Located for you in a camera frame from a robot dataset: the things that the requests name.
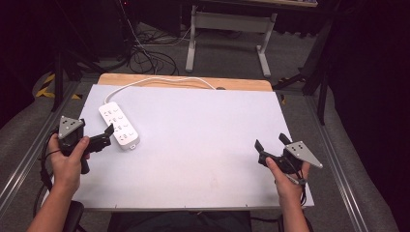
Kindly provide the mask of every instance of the white cable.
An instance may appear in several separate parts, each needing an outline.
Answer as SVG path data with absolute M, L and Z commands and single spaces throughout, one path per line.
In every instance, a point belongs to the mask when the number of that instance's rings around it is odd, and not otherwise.
M 181 38 L 181 40 L 180 40 L 179 42 L 177 42 L 177 43 L 173 43 L 173 44 L 145 44 L 145 46 L 153 46 L 153 45 L 156 45 L 156 46 L 159 46 L 159 45 L 173 46 L 173 45 L 179 44 L 181 41 L 183 41 L 183 40 L 185 39 L 185 37 L 187 36 L 187 34 L 188 34 L 189 31 L 190 31 L 190 29 L 188 29 L 188 31 L 185 33 L 185 35 L 184 35 L 184 36 Z M 155 41 L 169 40 L 169 39 L 172 39 L 172 38 L 156 39 L 156 40 L 154 40 L 154 42 L 155 42 Z
M 186 78 L 182 78 L 182 79 L 166 79 L 166 78 L 162 78 L 162 77 L 149 77 L 149 78 L 146 78 L 146 79 L 138 80 L 138 81 L 136 81 L 136 82 L 133 82 L 133 83 L 131 83 L 131 84 L 125 85 L 125 86 L 123 86 L 123 87 L 121 87 L 121 88 L 118 88 L 118 89 L 114 90 L 113 92 L 111 92 L 110 94 L 108 94 L 108 96 L 106 96 L 106 98 L 105 98 L 105 100 L 103 101 L 103 103 L 104 103 L 104 104 L 107 104 L 109 98 L 110 98 L 112 95 L 114 95 L 115 93 L 120 92 L 121 90 L 123 90 L 123 89 L 125 89 L 125 88 L 128 88 L 128 87 L 130 87 L 130 86 L 132 86 L 132 85 L 134 85 L 134 84 L 139 84 L 139 83 L 144 82 L 144 81 L 148 81 L 148 80 L 164 80 L 164 81 L 170 81 L 170 82 L 180 82 L 180 81 L 185 81 L 185 80 L 190 80 L 190 79 L 199 80 L 199 81 L 205 83 L 206 85 L 208 85 L 209 87 L 211 87 L 211 89 L 216 90 L 216 88 L 215 88 L 214 86 L 212 86 L 210 83 L 208 83 L 208 82 L 206 82 L 205 80 L 203 80 L 203 79 L 201 79 L 201 78 L 198 78 L 198 77 L 186 77 Z

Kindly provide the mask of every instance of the handheld controller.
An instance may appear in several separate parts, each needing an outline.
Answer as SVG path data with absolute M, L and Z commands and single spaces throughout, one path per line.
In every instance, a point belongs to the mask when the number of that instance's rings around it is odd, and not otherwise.
M 76 120 L 62 116 L 58 130 L 58 143 L 64 156 L 69 156 L 79 140 L 84 136 L 85 121 Z M 111 145 L 109 136 L 114 133 L 114 126 L 111 124 L 104 133 L 90 138 L 90 143 L 84 151 L 84 155 L 99 152 L 104 147 Z M 81 174 L 87 174 L 90 171 L 87 160 L 81 158 Z
M 265 152 L 262 144 L 256 139 L 255 148 L 259 153 L 258 162 L 266 167 L 266 158 L 270 157 L 280 170 L 286 174 L 286 176 L 295 184 L 304 185 L 306 180 L 299 177 L 299 171 L 302 169 L 302 164 L 304 161 L 313 164 L 319 168 L 323 167 L 323 164 L 314 156 L 314 154 L 308 149 L 308 147 L 302 142 L 292 143 L 289 138 L 283 133 L 280 134 L 279 140 L 285 145 L 283 149 L 283 154 L 280 157 L 276 157 L 270 153 Z M 290 174 L 296 174 L 299 180 L 293 179 Z

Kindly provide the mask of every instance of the white board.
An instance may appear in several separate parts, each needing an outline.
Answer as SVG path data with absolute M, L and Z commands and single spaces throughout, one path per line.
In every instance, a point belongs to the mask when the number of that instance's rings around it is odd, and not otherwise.
M 94 85 L 80 118 L 102 133 L 104 98 L 118 86 Z M 108 211 L 251 210 L 278 207 L 274 176 L 258 161 L 256 139 L 281 155 L 290 138 L 274 92 L 129 87 L 115 94 L 140 135 L 134 150 L 93 153 L 73 200 Z M 306 206 L 313 201 L 307 187 Z

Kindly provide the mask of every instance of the metal frame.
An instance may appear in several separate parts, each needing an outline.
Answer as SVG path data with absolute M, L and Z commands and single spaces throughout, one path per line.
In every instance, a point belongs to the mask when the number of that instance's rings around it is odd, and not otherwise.
M 316 117 L 316 102 L 313 97 L 307 96 L 305 97 L 305 101 L 307 103 L 307 107 L 309 109 L 309 113 L 314 120 L 314 123 L 317 126 L 317 129 L 320 132 L 320 136 L 322 137 L 323 143 L 326 148 L 326 155 L 329 160 L 329 165 L 332 169 L 332 172 L 335 176 L 335 180 L 340 191 L 341 198 L 343 199 L 344 205 L 346 206 L 347 213 L 350 216 L 350 220 L 352 221 L 353 227 L 355 231 L 362 232 L 362 231 L 369 231 L 365 222 L 365 219 L 362 215 L 361 209 L 357 203 L 355 194 L 351 189 L 346 176 L 344 175 L 344 171 L 341 168 L 340 162 L 337 158 L 337 153 L 335 148 L 332 145 L 331 139 L 328 135 L 328 131 L 326 127 L 321 124 L 319 119 Z
M 259 62 L 265 77 L 271 76 L 268 62 L 266 60 L 266 47 L 274 29 L 277 14 L 273 13 L 268 17 L 243 16 L 232 14 L 200 13 L 196 11 L 196 6 L 192 6 L 190 16 L 190 46 L 188 48 L 187 64 L 185 70 L 188 73 L 193 71 L 193 60 L 195 58 L 195 31 L 196 28 L 235 30 L 255 33 L 265 33 L 262 45 L 256 47 Z
M 54 112 L 50 112 L 47 119 L 44 122 L 44 127 L 38 133 L 38 136 L 34 140 L 32 146 L 25 154 L 24 158 L 21 160 L 15 172 L 10 176 L 6 186 L 0 193 L 0 219 L 5 215 L 7 208 L 12 203 L 17 191 L 22 185 L 24 179 L 30 172 L 31 167 L 37 159 L 39 152 L 42 150 L 45 140 L 50 131 L 55 127 L 57 122 L 60 120 L 60 115 L 70 101 L 68 96 L 72 96 L 75 89 L 78 86 L 77 81 L 71 81 L 67 86 L 66 93 L 63 101 L 60 102 L 59 107 L 56 108 Z

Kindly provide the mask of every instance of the hand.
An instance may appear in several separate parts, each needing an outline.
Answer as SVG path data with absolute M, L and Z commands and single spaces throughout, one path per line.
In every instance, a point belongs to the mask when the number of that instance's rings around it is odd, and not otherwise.
M 295 202 L 300 204 L 302 187 L 292 183 L 271 158 L 266 158 L 266 163 L 268 164 L 269 169 L 271 169 L 272 174 L 275 176 L 280 205 L 295 204 Z M 305 179 L 308 178 L 309 168 L 310 163 L 304 162 L 302 164 L 302 172 Z
M 54 172 L 54 188 L 73 196 L 79 188 L 79 176 L 81 173 L 81 157 L 90 142 L 90 138 L 84 136 L 75 146 L 69 157 L 61 152 L 51 154 L 51 164 Z M 48 142 L 49 152 L 60 150 L 57 134 L 54 133 Z

